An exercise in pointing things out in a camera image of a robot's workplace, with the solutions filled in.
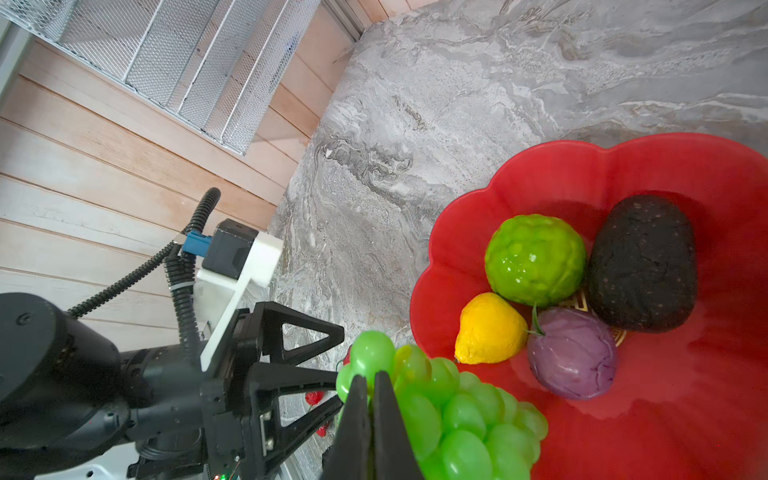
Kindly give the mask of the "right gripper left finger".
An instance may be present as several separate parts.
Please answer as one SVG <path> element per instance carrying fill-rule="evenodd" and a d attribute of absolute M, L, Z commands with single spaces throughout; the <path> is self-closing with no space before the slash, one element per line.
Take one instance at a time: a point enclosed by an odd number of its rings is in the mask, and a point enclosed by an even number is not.
<path fill-rule="evenodd" d="M 356 375 L 321 479 L 367 479 L 371 436 L 367 380 Z"/>

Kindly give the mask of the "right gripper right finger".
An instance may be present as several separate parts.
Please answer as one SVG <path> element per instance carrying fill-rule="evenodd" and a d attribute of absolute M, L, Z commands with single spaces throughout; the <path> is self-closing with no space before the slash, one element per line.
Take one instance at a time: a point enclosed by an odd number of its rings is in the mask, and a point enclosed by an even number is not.
<path fill-rule="evenodd" d="M 371 420 L 371 478 L 424 480 L 411 448 L 393 383 L 385 371 L 375 376 Z"/>

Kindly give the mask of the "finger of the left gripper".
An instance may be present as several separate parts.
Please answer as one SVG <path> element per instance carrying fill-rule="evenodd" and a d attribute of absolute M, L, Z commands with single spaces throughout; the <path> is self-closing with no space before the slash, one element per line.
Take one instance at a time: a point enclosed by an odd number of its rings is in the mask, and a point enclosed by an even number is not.
<path fill-rule="evenodd" d="M 317 319 L 276 302 L 254 309 L 259 324 L 259 349 L 271 363 L 298 366 L 342 344 L 341 325 Z"/>
<path fill-rule="evenodd" d="M 244 479 L 273 479 L 281 465 L 340 411 L 337 373 L 292 365 L 257 363 L 244 382 L 242 418 Z M 310 409 L 307 392 L 324 391 Z"/>

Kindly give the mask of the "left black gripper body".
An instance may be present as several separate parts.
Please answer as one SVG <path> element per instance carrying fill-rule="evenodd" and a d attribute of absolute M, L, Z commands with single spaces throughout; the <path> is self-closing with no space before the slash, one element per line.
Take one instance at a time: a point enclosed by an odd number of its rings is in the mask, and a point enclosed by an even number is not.
<path fill-rule="evenodd" d="M 282 310 L 237 309 L 220 321 L 201 354 L 200 389 L 211 479 L 275 479 L 281 462 L 277 372 Z"/>

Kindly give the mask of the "red cherry pair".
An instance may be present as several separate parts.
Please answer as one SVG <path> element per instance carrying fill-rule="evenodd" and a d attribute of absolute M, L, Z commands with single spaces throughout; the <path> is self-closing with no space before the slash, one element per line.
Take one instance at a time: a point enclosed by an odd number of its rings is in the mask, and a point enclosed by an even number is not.
<path fill-rule="evenodd" d="M 315 407 L 318 407 L 321 404 L 324 397 L 325 397 L 324 391 L 307 392 L 305 394 L 305 401 L 309 405 L 310 409 L 314 409 Z M 330 428 L 330 424 L 331 424 L 331 421 L 325 422 L 322 426 L 320 426 L 317 429 L 316 434 L 319 437 L 325 437 Z"/>

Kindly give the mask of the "green grape bunch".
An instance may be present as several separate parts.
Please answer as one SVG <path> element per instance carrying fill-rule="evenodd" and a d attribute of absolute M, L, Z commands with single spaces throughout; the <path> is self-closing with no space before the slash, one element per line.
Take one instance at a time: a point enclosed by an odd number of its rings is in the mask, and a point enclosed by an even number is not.
<path fill-rule="evenodd" d="M 337 431 L 356 375 L 367 380 L 368 407 L 375 376 L 385 371 L 425 479 L 529 479 L 549 433 L 533 405 L 461 372 L 445 358 L 429 358 L 415 345 L 395 347 L 380 331 L 361 333 L 338 373 L 342 402 Z"/>

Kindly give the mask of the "yellow lemon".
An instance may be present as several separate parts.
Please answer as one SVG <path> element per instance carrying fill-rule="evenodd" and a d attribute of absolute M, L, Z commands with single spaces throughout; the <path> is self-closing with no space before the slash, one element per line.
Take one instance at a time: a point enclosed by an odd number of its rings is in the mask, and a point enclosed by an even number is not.
<path fill-rule="evenodd" d="M 517 355 L 527 339 L 524 317 L 499 295 L 483 293 L 461 311 L 454 357 L 465 365 L 501 363 Z"/>

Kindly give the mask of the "purple fig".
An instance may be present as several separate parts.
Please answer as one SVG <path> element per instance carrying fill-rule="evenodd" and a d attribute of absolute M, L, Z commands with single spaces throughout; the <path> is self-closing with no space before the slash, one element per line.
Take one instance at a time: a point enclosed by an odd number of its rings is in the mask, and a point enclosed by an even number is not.
<path fill-rule="evenodd" d="M 533 312 L 527 358 L 543 387 L 570 400 L 607 393 L 619 364 L 608 326 L 587 312 L 565 307 Z"/>

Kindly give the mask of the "green bumpy custard apple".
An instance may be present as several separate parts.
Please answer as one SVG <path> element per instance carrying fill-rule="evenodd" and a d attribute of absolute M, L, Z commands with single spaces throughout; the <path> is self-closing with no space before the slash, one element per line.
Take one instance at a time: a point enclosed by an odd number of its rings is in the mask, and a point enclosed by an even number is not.
<path fill-rule="evenodd" d="M 496 294 L 539 309 L 579 290 L 586 265 L 581 235 L 564 220 L 540 214 L 505 220 L 484 255 L 487 281 Z"/>

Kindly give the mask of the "dark avocado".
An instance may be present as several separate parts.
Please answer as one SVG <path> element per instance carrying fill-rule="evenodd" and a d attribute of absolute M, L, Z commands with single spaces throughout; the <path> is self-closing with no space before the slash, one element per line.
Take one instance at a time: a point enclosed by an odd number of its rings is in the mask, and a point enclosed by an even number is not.
<path fill-rule="evenodd" d="M 673 202 L 634 195 L 617 203 L 593 243 L 585 294 L 610 327 L 665 333 L 684 325 L 697 299 L 691 222 Z"/>

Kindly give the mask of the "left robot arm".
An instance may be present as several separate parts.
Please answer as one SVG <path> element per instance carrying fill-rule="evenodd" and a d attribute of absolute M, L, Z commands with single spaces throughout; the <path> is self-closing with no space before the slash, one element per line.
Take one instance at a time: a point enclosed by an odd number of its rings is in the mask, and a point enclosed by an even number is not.
<path fill-rule="evenodd" d="M 341 326 L 275 302 L 239 309 L 208 367 L 200 343 L 122 352 L 49 301 L 1 297 L 1 475 L 32 479 L 132 443 L 131 479 L 271 479 L 341 407 L 289 424 L 283 396 L 333 391 L 305 362 L 342 343 Z"/>

